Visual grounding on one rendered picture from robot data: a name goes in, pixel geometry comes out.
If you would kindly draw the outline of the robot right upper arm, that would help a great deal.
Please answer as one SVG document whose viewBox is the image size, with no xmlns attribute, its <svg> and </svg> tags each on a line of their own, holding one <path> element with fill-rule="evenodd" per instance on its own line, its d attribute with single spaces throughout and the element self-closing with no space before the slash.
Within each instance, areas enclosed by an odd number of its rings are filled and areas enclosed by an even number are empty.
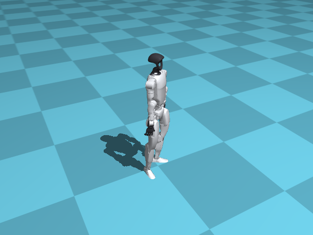
<svg viewBox="0 0 313 235">
<path fill-rule="evenodd" d="M 147 102 L 148 105 L 149 103 L 154 103 L 155 107 L 157 105 L 157 102 L 153 100 L 154 98 L 154 89 L 156 87 L 155 79 L 150 78 L 146 84 L 145 84 L 146 90 L 147 90 Z"/>
</svg>

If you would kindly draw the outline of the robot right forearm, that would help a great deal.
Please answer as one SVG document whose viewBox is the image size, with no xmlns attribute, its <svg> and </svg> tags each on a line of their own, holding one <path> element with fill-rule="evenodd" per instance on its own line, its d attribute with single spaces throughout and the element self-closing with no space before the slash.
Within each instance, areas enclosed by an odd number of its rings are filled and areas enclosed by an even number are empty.
<svg viewBox="0 0 313 235">
<path fill-rule="evenodd" d="M 148 105 L 148 121 L 149 121 L 149 126 L 153 126 L 154 125 L 154 116 L 155 116 L 155 105 L 154 103 L 149 103 Z"/>
</svg>

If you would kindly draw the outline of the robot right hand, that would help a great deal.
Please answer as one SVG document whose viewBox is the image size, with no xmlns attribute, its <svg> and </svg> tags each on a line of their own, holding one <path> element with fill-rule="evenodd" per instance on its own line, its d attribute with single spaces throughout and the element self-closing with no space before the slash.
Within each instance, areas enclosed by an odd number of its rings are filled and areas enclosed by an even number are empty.
<svg viewBox="0 0 313 235">
<path fill-rule="evenodd" d="M 147 124 L 148 128 L 146 129 L 146 133 L 144 135 L 153 135 L 153 132 L 155 131 L 154 127 L 153 126 L 149 126 L 149 121 L 148 121 L 148 124 Z"/>
</svg>

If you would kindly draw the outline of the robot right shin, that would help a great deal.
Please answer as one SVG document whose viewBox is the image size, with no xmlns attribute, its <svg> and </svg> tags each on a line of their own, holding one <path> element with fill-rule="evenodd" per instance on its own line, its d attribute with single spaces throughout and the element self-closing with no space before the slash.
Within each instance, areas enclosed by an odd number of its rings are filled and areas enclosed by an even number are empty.
<svg viewBox="0 0 313 235">
<path fill-rule="evenodd" d="M 145 160 L 146 160 L 146 170 L 150 170 L 151 164 L 154 158 L 154 149 L 149 151 L 148 144 L 145 144 Z"/>
</svg>

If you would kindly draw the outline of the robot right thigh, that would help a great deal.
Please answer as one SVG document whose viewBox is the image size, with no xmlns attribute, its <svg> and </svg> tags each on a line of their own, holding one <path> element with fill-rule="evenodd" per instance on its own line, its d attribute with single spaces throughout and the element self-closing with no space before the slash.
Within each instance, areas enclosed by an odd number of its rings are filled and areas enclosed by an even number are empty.
<svg viewBox="0 0 313 235">
<path fill-rule="evenodd" d="M 159 121 L 156 120 L 156 116 L 154 116 L 155 120 L 154 120 L 154 129 L 155 131 L 153 132 L 153 135 L 151 134 L 150 136 L 148 135 L 148 148 L 149 151 L 155 149 L 157 141 L 158 141 L 158 136 L 159 136 Z M 148 119 L 146 120 L 146 126 L 148 124 Z M 148 127 L 148 126 L 147 126 Z"/>
</svg>

